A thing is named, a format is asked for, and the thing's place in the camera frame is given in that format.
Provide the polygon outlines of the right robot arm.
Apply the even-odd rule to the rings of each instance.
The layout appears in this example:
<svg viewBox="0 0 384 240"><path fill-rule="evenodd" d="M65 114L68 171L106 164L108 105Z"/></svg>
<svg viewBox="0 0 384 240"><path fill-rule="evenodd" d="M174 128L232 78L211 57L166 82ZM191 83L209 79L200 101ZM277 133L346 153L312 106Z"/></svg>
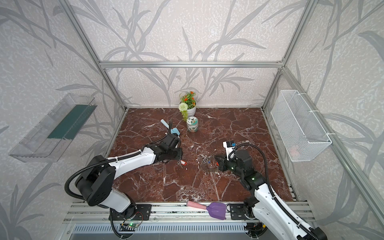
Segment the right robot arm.
<svg viewBox="0 0 384 240"><path fill-rule="evenodd" d="M241 185L251 193L244 200L245 212L249 218L255 218L279 240L326 240L327 236L319 227L313 228L299 217L275 192L269 180L268 160L257 146L244 143L236 145L234 141L223 142L226 155L215 156L221 172L230 171L239 177ZM264 160L265 175L255 170L249 152L241 147L256 149Z"/></svg>

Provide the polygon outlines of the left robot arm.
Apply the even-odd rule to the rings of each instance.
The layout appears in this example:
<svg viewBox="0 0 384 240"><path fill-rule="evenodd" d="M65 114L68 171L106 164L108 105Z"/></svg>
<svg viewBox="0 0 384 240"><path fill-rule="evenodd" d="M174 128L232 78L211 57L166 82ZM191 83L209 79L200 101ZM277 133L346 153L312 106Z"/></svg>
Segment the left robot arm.
<svg viewBox="0 0 384 240"><path fill-rule="evenodd" d="M135 152L110 158L95 156L86 167L68 178L65 192L87 202L91 207L109 208L111 213L124 219L132 218L138 211L136 204L126 194L113 188L114 181L144 166L163 161L179 161L183 155L179 146L180 132L172 124L172 121L165 124L168 129L166 135Z"/></svg>

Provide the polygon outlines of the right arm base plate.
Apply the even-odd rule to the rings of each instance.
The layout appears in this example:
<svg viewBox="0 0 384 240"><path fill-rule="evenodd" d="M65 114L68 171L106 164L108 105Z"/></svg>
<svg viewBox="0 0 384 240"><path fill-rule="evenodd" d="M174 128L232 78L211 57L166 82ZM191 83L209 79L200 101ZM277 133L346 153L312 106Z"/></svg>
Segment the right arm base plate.
<svg viewBox="0 0 384 240"><path fill-rule="evenodd" d="M245 211L244 204L228 204L231 220L255 220L255 217L250 216Z"/></svg>

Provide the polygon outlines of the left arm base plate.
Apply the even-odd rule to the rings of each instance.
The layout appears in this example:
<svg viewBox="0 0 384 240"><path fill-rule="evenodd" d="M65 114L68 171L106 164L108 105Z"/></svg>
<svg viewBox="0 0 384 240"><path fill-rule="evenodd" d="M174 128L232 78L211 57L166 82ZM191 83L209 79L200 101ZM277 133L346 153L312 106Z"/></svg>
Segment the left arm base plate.
<svg viewBox="0 0 384 240"><path fill-rule="evenodd" d="M123 220L148 221L150 218L151 210L152 210L151 204L130 205L122 213L119 213L113 209L110 209L109 220L112 220L112 221L123 221Z"/></svg>

